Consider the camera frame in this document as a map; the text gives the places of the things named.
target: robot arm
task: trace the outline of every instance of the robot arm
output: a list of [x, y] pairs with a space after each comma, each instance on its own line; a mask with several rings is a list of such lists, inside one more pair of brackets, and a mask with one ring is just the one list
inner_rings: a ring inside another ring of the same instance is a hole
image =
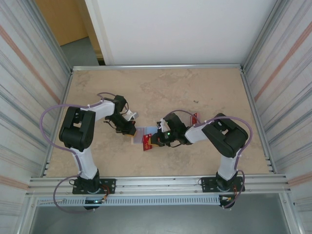
[[59, 132], [59, 139], [64, 142], [65, 147], [73, 150], [79, 158], [78, 162], [74, 157], [77, 166], [79, 163], [81, 164], [81, 175], [78, 178], [78, 183], [82, 190], [91, 193], [99, 190], [99, 173], [93, 162], [90, 147], [95, 122], [105, 118], [116, 126], [117, 133], [135, 135], [134, 119], [138, 117], [138, 114], [132, 113], [128, 109], [123, 116], [120, 112], [122, 112], [126, 103], [127, 101], [123, 96], [116, 95], [114, 99], [105, 98], [101, 100], [101, 103], [94, 107], [87, 109], [69, 107], [67, 109]]
[[216, 173], [218, 187], [222, 191], [228, 190], [237, 176], [236, 166], [240, 157], [238, 154], [248, 139], [244, 129], [230, 119], [186, 127], [175, 113], [167, 115], [158, 122], [158, 125], [158, 132], [151, 137], [152, 145], [171, 146], [175, 140], [180, 144], [190, 145], [201, 140], [209, 140], [221, 153], [221, 164]]

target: beige tabletop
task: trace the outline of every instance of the beige tabletop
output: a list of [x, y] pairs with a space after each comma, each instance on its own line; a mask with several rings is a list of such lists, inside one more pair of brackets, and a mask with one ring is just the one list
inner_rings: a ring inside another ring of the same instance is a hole
[[[202, 121], [218, 113], [242, 118], [254, 135], [238, 168], [247, 174], [269, 172], [238, 69], [75, 71], [66, 103], [95, 103], [99, 92], [124, 96], [130, 110], [139, 113], [136, 126], [155, 126], [175, 109], [199, 112]], [[177, 115], [189, 124], [187, 114]], [[220, 164], [220, 153], [209, 141], [144, 152], [141, 144], [131, 144], [129, 136], [115, 133], [101, 120], [96, 122], [91, 147], [101, 176], [214, 175]], [[48, 177], [77, 172], [69, 152], [53, 150]]]

